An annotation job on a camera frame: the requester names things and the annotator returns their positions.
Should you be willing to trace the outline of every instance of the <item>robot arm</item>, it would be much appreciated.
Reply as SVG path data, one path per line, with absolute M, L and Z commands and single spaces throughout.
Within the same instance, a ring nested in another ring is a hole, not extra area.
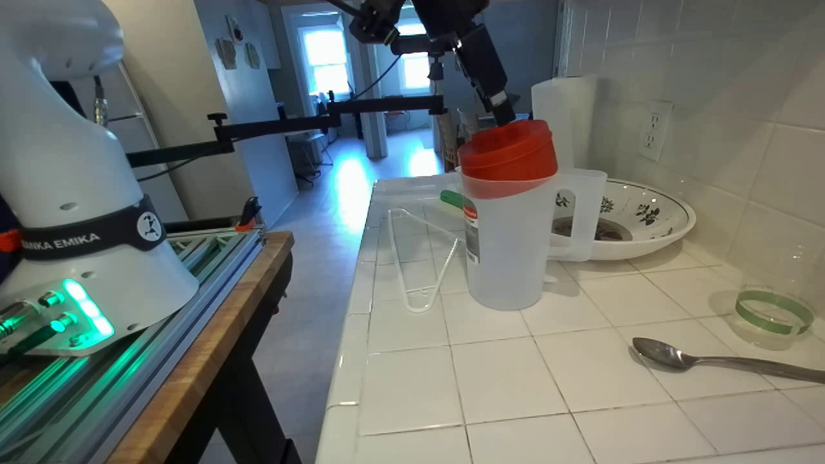
M 349 7 L 349 12 L 355 15 L 350 34 L 366 44 L 386 44 L 394 52 L 403 48 L 397 46 L 403 39 L 394 29 L 403 6 L 406 0 L 363 0 L 362 9 Z M 481 92 L 486 107 L 495 113 L 495 122 L 501 127 L 514 122 L 515 113 L 506 89 L 509 75 L 487 29 L 474 22 L 474 15 L 483 12 L 490 0 L 412 0 L 412 6 L 432 40 L 447 40 L 457 48 L 466 76 Z

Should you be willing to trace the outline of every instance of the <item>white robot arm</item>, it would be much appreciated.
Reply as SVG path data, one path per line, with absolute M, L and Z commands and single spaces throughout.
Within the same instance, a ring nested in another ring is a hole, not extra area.
M 122 57 L 100 0 L 0 3 L 0 196 L 24 226 L 24 261 L 0 287 L 0 352 L 46 324 L 33 352 L 91 352 L 197 293 L 116 136 L 49 84 Z

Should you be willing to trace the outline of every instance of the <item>paper towel roll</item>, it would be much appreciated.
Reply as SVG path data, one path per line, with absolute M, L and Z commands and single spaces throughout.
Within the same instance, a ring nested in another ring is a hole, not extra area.
M 548 122 L 559 167 L 588 167 L 597 76 L 555 76 L 531 88 L 535 119 Z

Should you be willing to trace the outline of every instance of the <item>handle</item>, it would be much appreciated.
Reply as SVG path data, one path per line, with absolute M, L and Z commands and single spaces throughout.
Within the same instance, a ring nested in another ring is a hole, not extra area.
M 569 239 L 553 243 L 549 258 L 555 261 L 588 261 L 597 243 L 597 226 L 608 174 L 600 171 L 559 171 L 553 180 L 553 209 L 559 190 L 575 196 Z
M 803 369 L 803 366 L 792 366 L 792 363 L 776 363 L 776 360 L 765 360 L 765 357 L 701 355 L 698 363 L 715 363 L 715 366 L 745 369 L 745 372 L 769 373 L 769 377 L 805 378 L 805 382 L 825 384 L 825 372 Z

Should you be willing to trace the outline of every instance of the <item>measuring cup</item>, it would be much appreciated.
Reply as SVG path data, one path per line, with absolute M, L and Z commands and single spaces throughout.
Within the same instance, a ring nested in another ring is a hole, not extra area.
M 588 258 L 604 198 L 607 172 L 559 172 L 544 122 L 515 122 L 481 132 L 459 149 L 464 207 L 466 287 L 492 308 L 523 308 L 542 299 L 549 258 Z M 553 247 L 559 190 L 569 190 L 573 234 Z

